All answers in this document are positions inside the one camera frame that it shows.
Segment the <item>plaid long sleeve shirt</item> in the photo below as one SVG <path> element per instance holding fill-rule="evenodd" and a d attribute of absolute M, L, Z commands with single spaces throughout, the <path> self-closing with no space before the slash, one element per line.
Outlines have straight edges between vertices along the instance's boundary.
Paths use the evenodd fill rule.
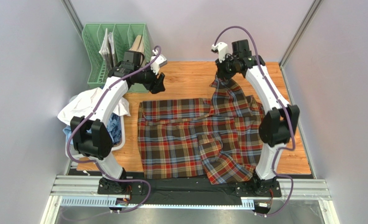
<path fill-rule="evenodd" d="M 144 175 L 206 175 L 211 184 L 247 182 L 260 160 L 264 108 L 234 80 L 215 79 L 211 98 L 143 101 L 138 147 Z"/>

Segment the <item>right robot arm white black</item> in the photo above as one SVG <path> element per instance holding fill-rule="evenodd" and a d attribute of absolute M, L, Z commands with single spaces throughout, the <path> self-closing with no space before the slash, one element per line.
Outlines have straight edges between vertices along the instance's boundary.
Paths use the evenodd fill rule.
<path fill-rule="evenodd" d="M 224 42 L 215 43 L 211 47 L 212 52 L 218 54 L 215 61 L 218 78 L 228 80 L 241 73 L 256 91 L 264 108 L 265 116 L 258 129 L 263 147 L 250 181 L 252 193 L 263 196 L 277 187 L 277 164 L 283 149 L 295 135 L 300 110 L 282 96 L 263 59 L 252 55 L 247 40 L 233 42 L 232 49 L 230 53 Z"/>

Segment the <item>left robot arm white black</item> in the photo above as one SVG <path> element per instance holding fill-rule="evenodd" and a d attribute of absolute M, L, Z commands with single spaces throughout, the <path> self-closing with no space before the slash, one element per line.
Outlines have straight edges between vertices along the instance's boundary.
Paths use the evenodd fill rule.
<path fill-rule="evenodd" d="M 150 62 L 142 66 L 144 60 L 140 52 L 128 50 L 124 53 L 124 59 L 109 70 L 101 96 L 91 106 L 90 112 L 70 120 L 71 136 L 66 143 L 65 153 L 68 158 L 80 162 L 70 152 L 70 145 L 73 145 L 76 152 L 96 164 L 106 183 L 122 188 L 129 181 L 125 169 L 111 152 L 113 143 L 106 127 L 119 100 L 133 84 L 143 84 L 152 94 L 165 91 L 165 75 L 159 70 L 167 64 L 167 59 L 162 55 L 161 47 L 156 46 Z"/>

